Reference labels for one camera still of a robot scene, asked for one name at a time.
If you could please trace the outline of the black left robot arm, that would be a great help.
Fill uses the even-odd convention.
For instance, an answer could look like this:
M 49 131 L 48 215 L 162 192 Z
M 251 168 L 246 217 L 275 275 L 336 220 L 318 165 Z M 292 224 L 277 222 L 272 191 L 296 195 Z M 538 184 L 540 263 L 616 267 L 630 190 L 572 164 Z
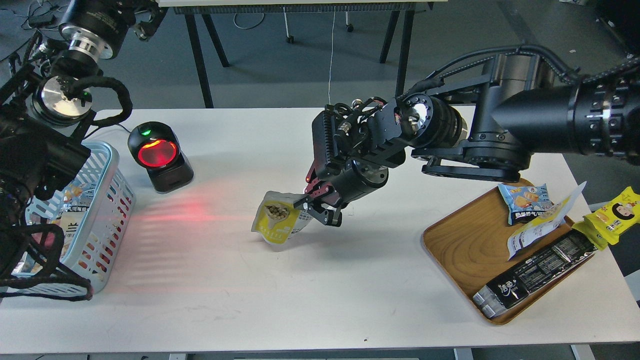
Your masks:
M 50 200 L 73 182 L 90 157 L 82 144 L 90 126 L 127 120 L 133 103 L 118 79 L 104 76 L 130 28 L 141 41 L 167 10 L 155 0 L 72 0 L 58 29 L 66 47 L 27 41 L 20 68 L 1 87 L 1 296 L 86 301 L 89 279 L 64 265 L 63 230 L 29 224 L 28 205 Z

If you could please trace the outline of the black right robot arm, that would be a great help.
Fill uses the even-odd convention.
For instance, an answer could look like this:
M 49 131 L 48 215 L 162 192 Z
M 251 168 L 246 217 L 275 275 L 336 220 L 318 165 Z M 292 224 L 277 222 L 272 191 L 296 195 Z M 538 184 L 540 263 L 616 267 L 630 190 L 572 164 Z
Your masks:
M 311 124 L 314 160 L 293 205 L 339 227 L 411 156 L 432 176 L 515 183 L 535 153 L 639 164 L 639 59 L 581 75 L 546 47 L 460 55 L 391 100 L 329 104 Z

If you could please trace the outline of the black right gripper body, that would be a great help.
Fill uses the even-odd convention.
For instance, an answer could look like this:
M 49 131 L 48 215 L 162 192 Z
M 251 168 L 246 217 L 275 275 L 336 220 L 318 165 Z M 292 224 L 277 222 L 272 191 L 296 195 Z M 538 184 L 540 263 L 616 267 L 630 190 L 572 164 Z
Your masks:
M 313 162 L 305 181 L 310 207 L 344 208 L 386 185 L 389 169 L 404 164 L 404 145 L 375 149 L 377 117 L 387 101 L 327 104 L 311 123 Z

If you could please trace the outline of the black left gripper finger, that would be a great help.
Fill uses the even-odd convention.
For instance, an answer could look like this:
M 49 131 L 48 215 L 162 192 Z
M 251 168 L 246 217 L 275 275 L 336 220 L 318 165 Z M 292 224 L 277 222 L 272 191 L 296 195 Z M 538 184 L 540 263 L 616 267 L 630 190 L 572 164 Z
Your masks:
M 135 2 L 134 13 L 137 12 L 149 13 L 148 20 L 140 20 L 133 25 L 137 38 L 146 42 L 157 32 L 167 14 L 167 8 L 160 7 L 157 2 Z

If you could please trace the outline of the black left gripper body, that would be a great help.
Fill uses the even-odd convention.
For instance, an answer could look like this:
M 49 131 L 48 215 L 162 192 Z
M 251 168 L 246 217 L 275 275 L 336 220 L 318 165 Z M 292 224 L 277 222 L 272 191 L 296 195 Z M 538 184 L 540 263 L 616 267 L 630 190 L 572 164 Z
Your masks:
M 58 30 L 69 42 L 63 57 L 76 60 L 113 59 L 136 21 L 125 0 L 72 0 Z

